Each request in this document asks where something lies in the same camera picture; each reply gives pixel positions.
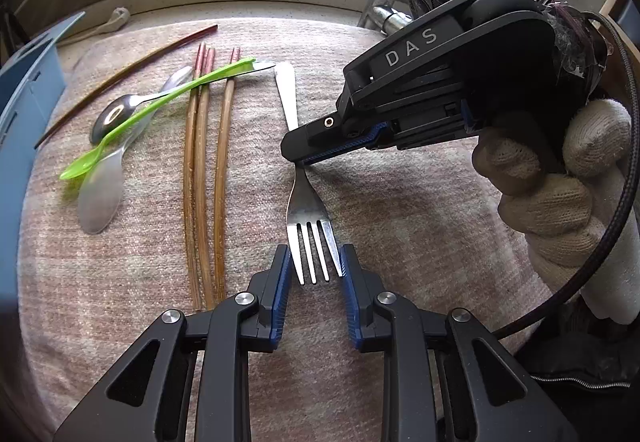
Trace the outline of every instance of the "dark brown chopstick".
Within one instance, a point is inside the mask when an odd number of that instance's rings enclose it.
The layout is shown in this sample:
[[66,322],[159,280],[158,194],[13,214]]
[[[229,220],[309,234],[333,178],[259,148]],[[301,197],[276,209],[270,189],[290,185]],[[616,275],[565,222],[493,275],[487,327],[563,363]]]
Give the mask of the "dark brown chopstick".
[[50,136],[55,135],[55,133],[57,133],[58,130],[63,125],[65,125],[66,122],[68,122],[73,117],[75,117],[78,113],[80,113],[80,111],[83,108],[91,104],[100,94],[105,92],[107,89],[111,88],[111,86],[114,86],[115,84],[120,82],[127,75],[137,72],[138,70],[148,65],[153,60],[158,59],[158,57],[164,54],[167,54],[169,52],[172,52],[173,50],[175,50],[176,48],[180,48],[180,46],[183,46],[184,44],[191,43],[191,41],[201,38],[217,29],[218,29],[218,24],[211,25],[206,28],[203,28],[202,30],[198,30],[197,32],[194,32],[193,34],[189,34],[188,36],[180,38],[177,41],[174,41],[173,43],[169,43],[169,44],[166,44],[165,46],[161,46],[157,50],[154,50],[153,52],[147,54],[145,57],[142,57],[142,59],[138,59],[136,62],[121,69],[115,75],[110,76],[110,78],[108,78],[103,83],[101,83],[100,86],[92,89],[92,91],[89,92],[88,95],[86,95],[80,102],[78,102],[73,108],[71,108],[62,117],[60,117],[49,129],[47,129],[45,134],[40,137],[40,139],[36,142],[36,145],[34,145],[33,148],[37,149],[40,146],[40,144],[42,144]]
[[[205,44],[200,43],[193,67],[193,78],[198,78],[202,72],[204,62]],[[182,162],[182,213],[184,216],[184,246],[187,253],[187,271],[193,309],[202,310],[200,299],[200,281],[198,278],[198,258],[195,242],[195,221],[193,218],[193,149],[196,127],[196,110],[198,107],[198,94],[200,86],[193,88],[189,95],[187,109],[187,122],[184,133],[184,160]]]
[[[231,60],[240,59],[240,47],[231,52]],[[218,302],[226,298],[225,291],[225,180],[226,157],[229,149],[229,131],[231,128],[231,104],[236,89],[235,77],[228,78],[220,112],[220,128],[218,129],[218,150],[216,154],[216,178],[213,196],[213,252],[214,273],[216,275],[216,292]]]
[[[216,55],[215,48],[208,48],[202,75],[213,71],[213,62]],[[207,180],[206,180],[206,148],[207,148],[207,119],[209,117],[209,85],[203,84],[200,89],[198,111],[196,117],[196,143],[194,151],[193,190],[195,193],[196,208],[196,241],[198,244],[198,256],[200,258],[200,271],[202,276],[202,289],[204,290],[204,302],[207,310],[216,306],[213,297],[213,285],[211,282],[211,265],[209,261],[209,234],[207,232]]]

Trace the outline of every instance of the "spoon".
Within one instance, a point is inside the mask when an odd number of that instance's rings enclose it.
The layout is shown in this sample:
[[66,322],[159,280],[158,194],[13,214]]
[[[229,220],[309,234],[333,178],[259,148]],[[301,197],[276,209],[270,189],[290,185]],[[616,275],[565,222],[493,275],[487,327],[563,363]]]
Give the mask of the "spoon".
[[[243,73],[257,72],[258,70],[265,70],[266,68],[273,68],[274,66],[274,62],[254,62],[254,69]],[[135,113],[136,108],[140,104],[143,104],[143,102],[160,98],[168,93],[163,91],[164,90],[148,95],[126,94],[111,101],[95,120],[94,127],[91,129],[89,136],[91,144],[98,145],[100,140],[102,140],[108,132],[116,129],[120,124],[125,122],[127,118],[131,117],[131,115]]]
[[191,82],[187,82],[186,84],[178,86],[178,88],[175,88],[174,91],[169,92],[169,94],[164,95],[164,97],[152,102],[137,113],[134,113],[116,129],[108,132],[107,135],[105,135],[102,141],[95,148],[80,155],[73,162],[71,162],[71,164],[69,164],[68,167],[66,167],[66,169],[62,171],[62,174],[60,174],[60,180],[70,180],[71,178],[76,178],[80,175],[84,175],[87,171],[91,170],[91,168],[97,164],[98,160],[100,160],[100,156],[102,155],[104,148],[107,147],[107,145],[110,144],[110,142],[114,138],[120,136],[126,129],[130,128],[136,122],[145,118],[146,115],[148,115],[152,111],[155,111],[164,104],[167,104],[178,95],[183,94],[185,91],[189,91],[191,88],[196,88],[196,86],[205,84],[206,82],[214,82],[215,80],[229,78],[230,76],[236,76],[240,73],[253,72],[254,61],[255,57],[245,57],[244,59],[237,60],[236,62],[232,62],[231,64],[214,70],[211,73],[207,73],[207,75],[200,76],[197,79],[192,80]]
[[[170,76],[162,90],[176,88],[191,75],[193,69],[185,66]],[[122,145],[100,160],[89,171],[78,194],[78,220],[87,234],[98,234],[113,219],[122,198],[122,157],[127,148],[140,136],[153,118],[152,111],[131,130]]]

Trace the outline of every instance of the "metal faucet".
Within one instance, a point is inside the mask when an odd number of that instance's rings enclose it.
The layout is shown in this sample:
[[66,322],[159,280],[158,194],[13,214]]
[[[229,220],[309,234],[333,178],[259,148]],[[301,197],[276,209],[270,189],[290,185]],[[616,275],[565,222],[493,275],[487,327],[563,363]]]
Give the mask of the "metal faucet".
[[396,0],[367,0],[360,15],[360,28],[379,29],[389,35],[408,25],[413,19],[393,8]]

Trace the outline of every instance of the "clear plastic spoon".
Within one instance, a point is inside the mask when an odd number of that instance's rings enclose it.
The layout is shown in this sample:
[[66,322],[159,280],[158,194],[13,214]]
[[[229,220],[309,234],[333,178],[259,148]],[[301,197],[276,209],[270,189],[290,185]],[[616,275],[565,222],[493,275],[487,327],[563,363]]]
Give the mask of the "clear plastic spoon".
[[[185,66],[175,72],[166,80],[162,91],[179,86],[191,75],[192,70],[190,66]],[[101,232],[116,214],[122,198],[122,157],[151,122],[154,113],[152,111],[140,120],[122,145],[101,159],[84,177],[78,194],[78,220],[87,234]]]

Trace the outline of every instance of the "finger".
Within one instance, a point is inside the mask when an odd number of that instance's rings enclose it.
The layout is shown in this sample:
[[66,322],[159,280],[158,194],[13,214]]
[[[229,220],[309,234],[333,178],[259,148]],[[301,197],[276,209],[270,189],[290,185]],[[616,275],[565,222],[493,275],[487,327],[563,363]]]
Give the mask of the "finger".
[[480,175],[506,195],[530,190],[544,175],[535,152],[496,128],[482,130],[471,162]]
[[502,129],[504,136],[516,141],[519,144],[526,145],[530,150],[536,153],[542,170],[546,173],[564,173],[565,169],[559,161],[561,152],[558,151],[558,157],[554,155],[548,138],[540,129],[538,122],[527,111],[506,111],[500,113],[492,120],[492,127]]
[[562,156],[578,177],[592,177],[626,154],[631,140],[631,117],[612,99],[592,100],[569,123]]
[[551,263],[548,259],[540,256],[530,245],[527,247],[529,250],[529,261],[536,271],[540,279],[545,282],[546,286],[551,289],[551,292],[556,292],[562,287],[571,276],[575,274],[578,267],[563,267]]
[[555,237],[526,234],[527,243],[546,260],[565,267],[579,266],[589,257],[604,234],[599,219],[591,216],[587,225],[577,231]]
[[580,180],[548,174],[532,193],[503,195],[498,214],[516,231],[552,236],[585,227],[591,216],[591,205],[591,193]]

